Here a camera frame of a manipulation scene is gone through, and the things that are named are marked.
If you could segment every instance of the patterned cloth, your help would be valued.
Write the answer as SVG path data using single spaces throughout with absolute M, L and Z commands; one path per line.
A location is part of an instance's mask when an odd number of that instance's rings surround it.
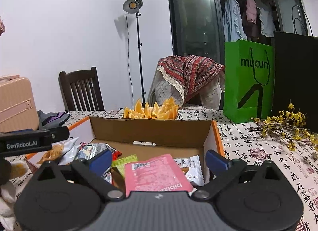
M 169 56 L 160 59 L 158 70 L 164 79 L 178 91 L 183 89 L 184 103 L 194 97 L 210 83 L 225 66 L 207 57 L 188 55 L 187 57 Z
M 85 116 L 102 118 L 122 118 L 120 111 L 70 112 L 65 123 L 70 126 Z M 304 204 L 304 214 L 296 231 L 318 230 L 318 161 L 310 147 L 297 145 L 295 152 L 289 151 L 276 138 L 262 138 L 249 132 L 254 123 L 235 124 L 223 115 L 222 110 L 207 110 L 202 107 L 186 107 L 179 110 L 177 120 L 216 120 L 222 138 L 225 156 L 228 159 L 240 158 L 251 165 L 260 165 L 264 160 L 274 161 Z M 21 160 L 24 156 L 9 157 L 7 160 Z M 30 170 L 21 178 L 12 180 L 17 187 L 16 197 L 32 177 Z

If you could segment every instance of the calligraphy tablecloth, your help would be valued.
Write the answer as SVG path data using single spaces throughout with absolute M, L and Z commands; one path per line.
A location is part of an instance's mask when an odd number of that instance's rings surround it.
M 65 123 L 70 126 L 85 116 L 102 118 L 122 118 L 120 111 L 70 112 Z M 235 124 L 223 115 L 222 110 L 207 110 L 200 107 L 187 107 L 179 110 L 177 120 L 216 120 L 225 156 L 228 159 L 240 158 L 252 165 L 260 165 L 264 160 L 274 161 L 297 191 L 304 204 L 304 214 L 297 231 L 318 230 L 318 164 L 311 156 L 313 150 L 297 145 L 295 152 L 289 151 L 274 137 L 260 137 L 249 132 L 254 123 Z M 9 161 L 22 160 L 24 156 L 7 158 Z M 32 176 L 30 170 L 21 178 L 13 179 L 18 197 Z

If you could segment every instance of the pink suitcase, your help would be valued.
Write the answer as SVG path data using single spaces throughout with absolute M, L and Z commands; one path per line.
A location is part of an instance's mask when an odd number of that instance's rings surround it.
M 29 79 L 19 75 L 0 77 L 0 132 L 38 127 Z

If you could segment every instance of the open cardboard box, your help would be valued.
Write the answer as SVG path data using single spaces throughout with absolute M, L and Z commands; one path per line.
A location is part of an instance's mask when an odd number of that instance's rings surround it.
M 163 154 L 171 154 L 173 158 L 199 155 L 205 183 L 209 182 L 209 170 L 204 160 L 206 151 L 213 149 L 224 156 L 215 121 L 85 117 L 71 125 L 69 130 L 70 137 L 79 137 L 77 142 L 108 143 L 122 153 L 120 158 L 136 154 L 139 161 L 145 161 Z M 156 145 L 134 145 L 134 141 L 153 142 Z M 36 163 L 44 153 L 26 156 L 32 172 L 40 167 Z M 112 178 L 114 185 L 125 191 L 120 175 L 112 171 Z

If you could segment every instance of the snack bag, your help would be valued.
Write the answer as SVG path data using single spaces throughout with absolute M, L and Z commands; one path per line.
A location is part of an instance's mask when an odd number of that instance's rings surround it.
M 77 138 L 62 141 L 59 143 L 55 143 L 52 145 L 52 149 L 49 151 L 46 151 L 45 154 L 42 156 L 42 158 L 37 162 L 37 164 L 43 164 L 45 161 L 53 161 L 63 155 L 65 155 L 68 151 L 70 151 L 74 146 Z
M 187 191 L 193 186 L 170 154 L 125 164 L 126 196 L 131 191 Z
M 119 156 L 121 156 L 121 152 L 111 147 L 107 143 L 81 143 L 80 150 L 75 156 L 75 160 L 79 158 L 84 158 L 86 160 L 93 158 L 100 152 L 109 149 L 112 152 L 112 160 L 116 160 Z
M 125 164 L 137 161 L 138 158 L 136 155 L 126 156 L 124 158 L 113 161 L 111 167 L 117 168 L 120 175 L 125 178 Z
M 204 186 L 199 155 L 190 158 L 175 158 L 174 161 L 185 173 L 185 177 L 192 185 Z
M 104 173 L 104 174 L 102 175 L 102 178 L 103 178 L 106 182 L 112 184 L 112 173 L 111 173 L 111 172 Z

